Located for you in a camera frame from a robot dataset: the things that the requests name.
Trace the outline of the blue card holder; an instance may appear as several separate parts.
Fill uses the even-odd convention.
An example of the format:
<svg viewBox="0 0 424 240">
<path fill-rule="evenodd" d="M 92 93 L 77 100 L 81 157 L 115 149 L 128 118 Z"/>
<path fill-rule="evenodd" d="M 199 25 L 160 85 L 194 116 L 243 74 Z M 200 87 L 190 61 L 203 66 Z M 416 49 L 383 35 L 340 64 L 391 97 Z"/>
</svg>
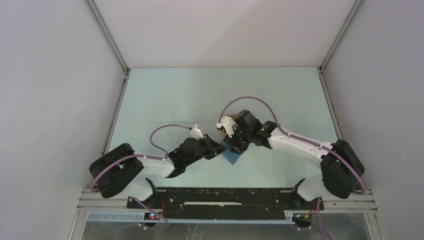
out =
<svg viewBox="0 0 424 240">
<path fill-rule="evenodd" d="M 225 142 L 224 139 L 220 142 L 221 145 L 225 147 L 225 150 L 221 153 L 221 155 L 231 164 L 235 165 L 238 159 L 240 158 L 240 154 L 236 152 L 232 152 L 228 143 Z"/>
</svg>

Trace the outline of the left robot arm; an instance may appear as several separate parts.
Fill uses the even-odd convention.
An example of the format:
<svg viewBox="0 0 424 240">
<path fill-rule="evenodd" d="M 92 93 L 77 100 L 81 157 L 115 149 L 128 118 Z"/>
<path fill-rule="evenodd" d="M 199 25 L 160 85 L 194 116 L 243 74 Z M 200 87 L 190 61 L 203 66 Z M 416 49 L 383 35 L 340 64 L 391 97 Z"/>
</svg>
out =
<svg viewBox="0 0 424 240">
<path fill-rule="evenodd" d="M 189 165 L 202 159 L 211 160 L 226 149 L 207 134 L 199 139 L 186 138 L 164 157 L 136 153 L 129 143 L 123 143 L 91 163 L 90 189 L 105 199 L 123 194 L 136 198 L 145 208 L 153 208 L 158 194 L 151 177 L 178 177 Z"/>
</svg>

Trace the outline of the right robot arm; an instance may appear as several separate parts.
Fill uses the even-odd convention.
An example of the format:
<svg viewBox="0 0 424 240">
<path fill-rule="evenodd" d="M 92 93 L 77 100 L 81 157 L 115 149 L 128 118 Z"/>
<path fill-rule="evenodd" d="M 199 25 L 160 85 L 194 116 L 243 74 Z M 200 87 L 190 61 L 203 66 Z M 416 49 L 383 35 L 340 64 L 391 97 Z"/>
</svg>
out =
<svg viewBox="0 0 424 240">
<path fill-rule="evenodd" d="M 234 118 L 221 116 L 216 128 L 225 133 L 230 151 L 242 155 L 251 144 L 270 150 L 298 155 L 320 170 L 320 174 L 300 180 L 291 194 L 291 204 L 304 209 L 318 197 L 333 195 L 347 199 L 361 194 L 356 187 L 364 186 L 361 177 L 365 167 L 351 145 L 342 139 L 336 142 L 314 140 L 295 134 L 275 121 L 260 122 L 250 111 L 242 110 Z"/>
</svg>

